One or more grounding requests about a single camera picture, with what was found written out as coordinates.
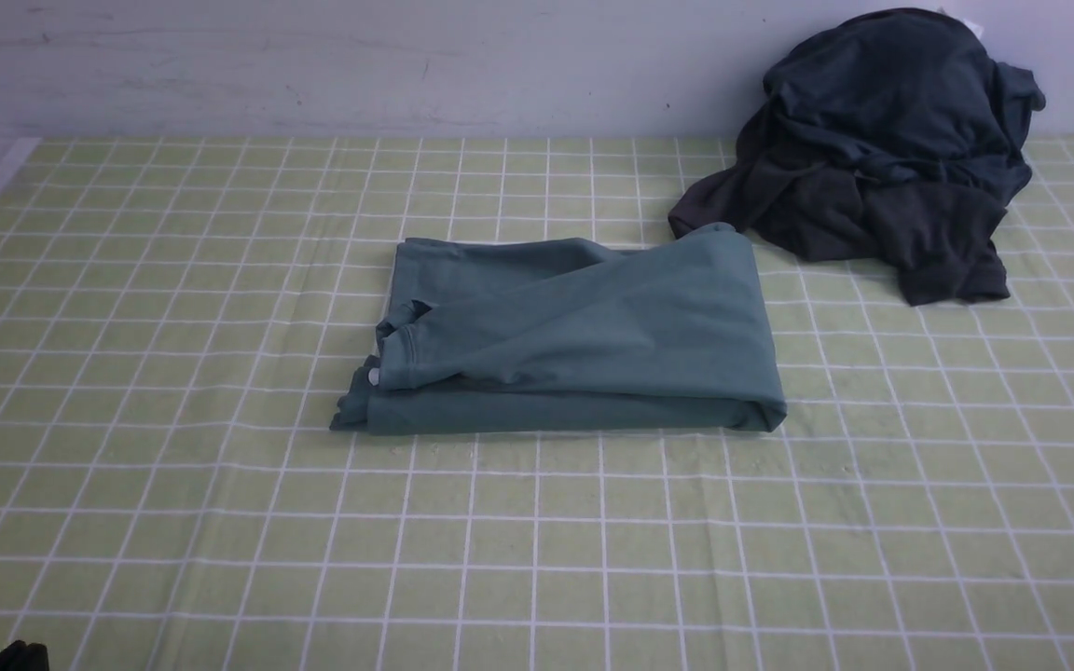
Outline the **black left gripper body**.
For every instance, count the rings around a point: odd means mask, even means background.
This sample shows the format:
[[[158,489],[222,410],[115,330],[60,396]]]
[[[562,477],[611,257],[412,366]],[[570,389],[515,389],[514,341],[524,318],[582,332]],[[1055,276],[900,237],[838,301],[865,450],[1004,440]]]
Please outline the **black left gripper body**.
[[[0,650],[0,671],[50,671],[48,647],[21,640]]]

